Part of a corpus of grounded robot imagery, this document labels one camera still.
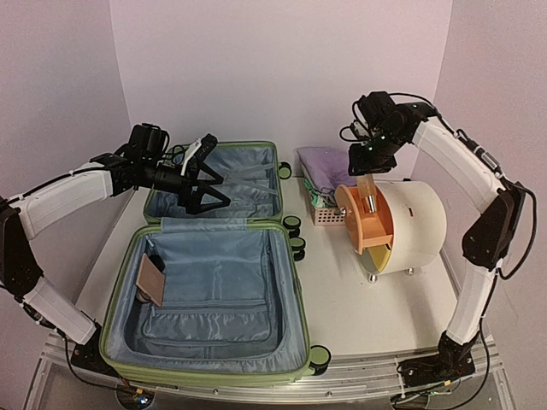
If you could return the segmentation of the purple garment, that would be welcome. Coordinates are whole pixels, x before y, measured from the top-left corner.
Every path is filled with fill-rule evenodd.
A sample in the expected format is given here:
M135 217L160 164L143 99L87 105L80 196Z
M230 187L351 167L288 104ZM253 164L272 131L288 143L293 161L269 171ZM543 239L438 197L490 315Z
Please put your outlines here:
M297 155L307 179L321 192L335 193L340 185L356 185L356 178L349 175L349 156L344 150L304 147L297 149Z

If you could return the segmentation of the green hard-shell suitcase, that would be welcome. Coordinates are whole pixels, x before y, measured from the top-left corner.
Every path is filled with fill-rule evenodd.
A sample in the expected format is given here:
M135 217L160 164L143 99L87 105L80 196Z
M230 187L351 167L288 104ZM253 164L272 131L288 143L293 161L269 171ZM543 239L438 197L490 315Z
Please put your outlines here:
M304 242L282 224L277 149L221 143L207 164L231 204L188 214L152 191L146 226L132 236L109 301L99 352L122 377L128 367L193 373L326 371L329 350L312 345L296 261ZM136 298L143 254L166 267L162 307Z

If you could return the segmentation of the translucent green bottle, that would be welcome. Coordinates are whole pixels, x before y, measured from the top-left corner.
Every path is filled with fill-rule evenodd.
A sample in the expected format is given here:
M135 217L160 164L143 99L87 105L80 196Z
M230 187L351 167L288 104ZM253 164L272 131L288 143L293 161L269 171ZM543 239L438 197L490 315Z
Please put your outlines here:
M356 176L356 186L363 206L368 213L376 213L376 186L372 174Z

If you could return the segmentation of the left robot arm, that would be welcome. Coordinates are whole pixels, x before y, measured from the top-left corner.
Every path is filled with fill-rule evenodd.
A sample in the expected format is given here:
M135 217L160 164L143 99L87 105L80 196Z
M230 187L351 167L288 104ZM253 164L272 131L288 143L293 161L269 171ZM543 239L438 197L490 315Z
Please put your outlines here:
M103 326L47 277L48 268L62 265L62 257L74 262L75 246L60 237L43 250L32 242L82 208L140 188L175 195L191 215L227 207L230 199L217 189L224 179L206 163L217 137L207 134L186 145L178 165L166 163L177 155L169 142L168 132L159 126L137 124L128 142L115 152L94 156L74 170L1 201L1 286L39 325L74 343L71 367L115 375L115 353L99 340Z

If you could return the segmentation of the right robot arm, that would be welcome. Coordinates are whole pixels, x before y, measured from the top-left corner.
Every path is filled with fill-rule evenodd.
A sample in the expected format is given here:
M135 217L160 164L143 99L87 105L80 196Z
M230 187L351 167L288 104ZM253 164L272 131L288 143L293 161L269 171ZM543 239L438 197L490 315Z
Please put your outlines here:
M483 341L484 318L520 221L524 201L534 193L505 176L499 162L462 129L452 128L426 98L372 91L352 103L354 137L349 148L352 176L387 173L395 154L413 144L439 164L465 191L479 218L462 237L466 273L455 311L436 354L403 361L397 371L408 387L440 384L475 371L471 349Z

